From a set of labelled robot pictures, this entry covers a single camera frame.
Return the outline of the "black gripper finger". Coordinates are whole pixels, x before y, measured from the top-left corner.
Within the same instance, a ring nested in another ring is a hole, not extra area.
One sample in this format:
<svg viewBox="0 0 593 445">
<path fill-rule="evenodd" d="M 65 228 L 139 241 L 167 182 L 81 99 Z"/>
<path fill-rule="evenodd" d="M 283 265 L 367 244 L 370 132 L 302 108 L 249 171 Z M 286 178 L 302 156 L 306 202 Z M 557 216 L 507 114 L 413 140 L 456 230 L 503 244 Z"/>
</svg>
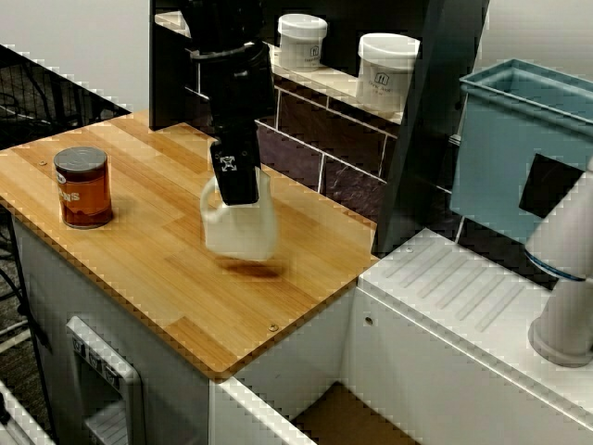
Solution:
<svg viewBox="0 0 593 445">
<path fill-rule="evenodd" d="M 216 140 L 210 155 L 221 197 L 226 205 L 254 204 L 259 200 L 256 168 L 260 167 L 256 142 Z"/>
</svg>

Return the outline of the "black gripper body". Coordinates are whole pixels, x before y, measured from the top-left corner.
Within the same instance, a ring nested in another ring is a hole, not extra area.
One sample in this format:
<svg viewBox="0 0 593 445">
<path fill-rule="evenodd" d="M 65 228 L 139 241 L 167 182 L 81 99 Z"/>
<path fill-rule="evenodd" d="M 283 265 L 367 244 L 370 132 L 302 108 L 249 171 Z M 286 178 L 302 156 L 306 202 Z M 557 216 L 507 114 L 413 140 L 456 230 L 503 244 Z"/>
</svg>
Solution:
<svg viewBox="0 0 593 445">
<path fill-rule="evenodd" d="M 214 134 L 224 146 L 256 146 L 258 144 L 255 122 L 215 124 Z"/>
</svg>

